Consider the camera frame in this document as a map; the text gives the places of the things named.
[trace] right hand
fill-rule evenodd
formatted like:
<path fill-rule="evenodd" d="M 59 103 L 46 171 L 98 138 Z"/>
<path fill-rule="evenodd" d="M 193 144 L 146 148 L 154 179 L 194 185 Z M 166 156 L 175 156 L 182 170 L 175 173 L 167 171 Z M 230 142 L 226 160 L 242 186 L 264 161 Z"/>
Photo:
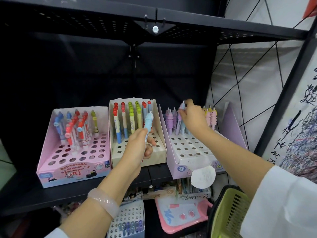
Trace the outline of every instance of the right hand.
<path fill-rule="evenodd" d="M 193 103 L 192 99 L 187 99 L 185 101 L 187 104 L 187 109 L 185 111 L 178 110 L 178 113 L 182 117 L 183 122 L 186 125 L 186 128 L 198 138 L 199 134 L 206 129 L 210 129 L 207 120 L 205 117 L 205 112 L 198 105 Z"/>

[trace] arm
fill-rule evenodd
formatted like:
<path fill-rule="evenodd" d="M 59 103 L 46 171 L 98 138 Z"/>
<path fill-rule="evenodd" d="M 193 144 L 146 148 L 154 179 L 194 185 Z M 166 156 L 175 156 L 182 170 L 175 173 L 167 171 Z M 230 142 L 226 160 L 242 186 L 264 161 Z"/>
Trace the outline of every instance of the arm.
<path fill-rule="evenodd" d="M 129 137 L 121 160 L 98 186 L 98 189 L 110 196 L 118 205 L 121 204 L 132 181 L 139 175 L 143 156 L 144 159 L 147 159 L 153 152 L 150 145 L 146 146 L 144 152 L 146 134 L 147 129 L 138 129 Z M 148 137 L 147 141 L 153 146 L 156 145 L 155 140 L 151 137 Z M 65 220 L 60 228 L 70 238 L 104 238 L 111 221 L 112 217 L 108 212 L 97 201 L 88 198 Z"/>
<path fill-rule="evenodd" d="M 188 130 L 206 145 L 239 187 L 253 199 L 263 177 L 273 164 L 218 135 L 209 128 L 200 106 L 186 100 L 187 109 L 179 113 Z"/>

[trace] green basket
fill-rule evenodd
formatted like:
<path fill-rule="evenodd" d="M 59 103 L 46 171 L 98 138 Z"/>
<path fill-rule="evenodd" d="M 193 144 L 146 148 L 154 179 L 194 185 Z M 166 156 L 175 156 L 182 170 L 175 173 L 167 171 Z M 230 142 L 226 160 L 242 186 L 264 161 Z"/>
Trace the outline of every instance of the green basket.
<path fill-rule="evenodd" d="M 226 185 L 208 217 L 210 238 L 241 238 L 240 228 L 251 201 L 238 187 Z"/>

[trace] white wall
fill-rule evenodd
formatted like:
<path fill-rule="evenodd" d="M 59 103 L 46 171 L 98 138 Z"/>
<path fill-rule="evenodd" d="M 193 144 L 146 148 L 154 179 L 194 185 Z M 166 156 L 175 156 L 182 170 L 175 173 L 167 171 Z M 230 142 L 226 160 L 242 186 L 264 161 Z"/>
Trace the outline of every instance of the white wall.
<path fill-rule="evenodd" d="M 225 17 L 246 21 L 258 3 L 248 21 L 270 25 L 270 13 L 273 25 L 293 28 L 302 20 L 308 1 L 267 0 L 268 12 L 265 0 L 230 0 Z M 314 17 L 307 18 L 296 28 L 309 30 L 313 20 Z M 274 42 L 233 44 L 232 57 L 229 45 L 220 45 L 217 49 L 211 78 L 212 92 L 209 88 L 206 106 L 215 104 L 218 117 L 222 117 L 225 102 L 232 102 L 240 130 L 251 152 L 254 152 L 302 43 L 281 41 L 277 43 L 277 50 Z M 213 185 L 214 199 L 224 184 L 234 183 L 226 176 L 217 177 Z"/>

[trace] hand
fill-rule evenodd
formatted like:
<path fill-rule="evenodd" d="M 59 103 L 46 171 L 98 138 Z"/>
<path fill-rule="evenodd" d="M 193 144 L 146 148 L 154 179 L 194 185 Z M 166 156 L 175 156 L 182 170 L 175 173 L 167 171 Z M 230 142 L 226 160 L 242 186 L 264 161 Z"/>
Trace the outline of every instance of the hand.
<path fill-rule="evenodd" d="M 204 110 L 200 106 L 193 103 L 192 99 L 187 99 L 185 101 L 187 104 L 187 109 L 185 111 L 178 110 L 178 113 L 182 117 L 186 128 L 197 138 L 203 130 L 210 129 L 205 117 Z"/>
<path fill-rule="evenodd" d="M 124 162 L 133 171 L 133 179 L 140 173 L 142 159 L 149 159 L 153 152 L 152 146 L 156 146 L 155 140 L 152 137 L 147 138 L 148 144 L 145 146 L 146 135 L 146 128 L 138 128 L 129 137 L 129 142 L 120 160 L 120 162 Z"/>

